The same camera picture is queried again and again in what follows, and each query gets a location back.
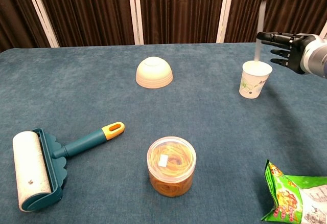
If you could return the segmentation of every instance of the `yellow handle tip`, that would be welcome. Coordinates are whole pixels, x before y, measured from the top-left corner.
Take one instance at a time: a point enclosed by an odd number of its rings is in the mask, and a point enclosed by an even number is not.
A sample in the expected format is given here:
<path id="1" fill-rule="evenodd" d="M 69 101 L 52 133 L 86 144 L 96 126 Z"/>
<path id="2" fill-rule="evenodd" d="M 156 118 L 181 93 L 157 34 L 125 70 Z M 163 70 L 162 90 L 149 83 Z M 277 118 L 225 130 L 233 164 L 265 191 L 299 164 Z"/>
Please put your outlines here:
<path id="1" fill-rule="evenodd" d="M 102 127 L 102 131 L 107 140 L 110 140 L 120 135 L 125 130 L 125 125 L 122 122 L 116 122 Z"/>

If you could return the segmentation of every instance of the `green snack bag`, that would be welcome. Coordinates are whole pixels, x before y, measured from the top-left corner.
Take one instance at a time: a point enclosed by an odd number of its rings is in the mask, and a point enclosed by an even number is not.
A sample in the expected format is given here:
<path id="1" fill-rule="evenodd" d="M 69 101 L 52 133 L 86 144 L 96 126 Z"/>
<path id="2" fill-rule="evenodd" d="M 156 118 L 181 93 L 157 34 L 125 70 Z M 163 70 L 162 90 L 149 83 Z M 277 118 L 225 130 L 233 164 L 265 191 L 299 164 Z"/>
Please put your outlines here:
<path id="1" fill-rule="evenodd" d="M 268 160 L 265 178 L 274 207 L 261 220 L 327 224 L 327 177 L 285 175 Z"/>

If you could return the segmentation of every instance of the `lint roller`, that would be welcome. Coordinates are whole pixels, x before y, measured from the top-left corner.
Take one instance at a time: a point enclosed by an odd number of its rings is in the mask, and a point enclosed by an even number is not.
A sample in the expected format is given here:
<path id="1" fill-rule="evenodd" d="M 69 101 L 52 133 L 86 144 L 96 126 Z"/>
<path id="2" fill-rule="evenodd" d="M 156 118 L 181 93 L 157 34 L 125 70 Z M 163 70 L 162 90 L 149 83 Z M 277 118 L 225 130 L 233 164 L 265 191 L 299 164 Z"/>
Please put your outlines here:
<path id="1" fill-rule="evenodd" d="M 66 158 L 102 144 L 125 130 L 122 122 L 104 126 L 70 144 L 61 146 L 42 128 L 18 133 L 13 138 L 18 204 L 35 211 L 61 200 Z"/>

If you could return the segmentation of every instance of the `white bowl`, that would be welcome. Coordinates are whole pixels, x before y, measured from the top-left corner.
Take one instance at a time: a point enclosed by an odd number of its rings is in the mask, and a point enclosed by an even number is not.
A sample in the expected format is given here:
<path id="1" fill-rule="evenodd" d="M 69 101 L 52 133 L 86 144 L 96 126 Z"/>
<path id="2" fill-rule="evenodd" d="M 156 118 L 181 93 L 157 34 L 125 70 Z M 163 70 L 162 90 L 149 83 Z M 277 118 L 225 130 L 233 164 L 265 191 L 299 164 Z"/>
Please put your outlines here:
<path id="1" fill-rule="evenodd" d="M 160 88 L 173 80 L 169 64 L 159 57 L 149 57 L 143 60 L 136 70 L 136 82 L 146 88 Z"/>

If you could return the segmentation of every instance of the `roller head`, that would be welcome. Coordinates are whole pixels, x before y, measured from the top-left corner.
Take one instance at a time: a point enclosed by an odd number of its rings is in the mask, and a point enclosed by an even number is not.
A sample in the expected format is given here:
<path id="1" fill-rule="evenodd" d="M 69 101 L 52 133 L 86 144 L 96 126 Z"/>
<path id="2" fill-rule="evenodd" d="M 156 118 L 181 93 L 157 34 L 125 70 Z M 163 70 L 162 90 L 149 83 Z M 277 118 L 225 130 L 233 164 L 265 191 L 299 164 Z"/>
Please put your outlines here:
<path id="1" fill-rule="evenodd" d="M 13 138 L 18 204 L 22 211 L 45 208 L 62 198 L 66 159 L 50 157 L 60 148 L 56 137 L 45 134 L 41 128 Z"/>

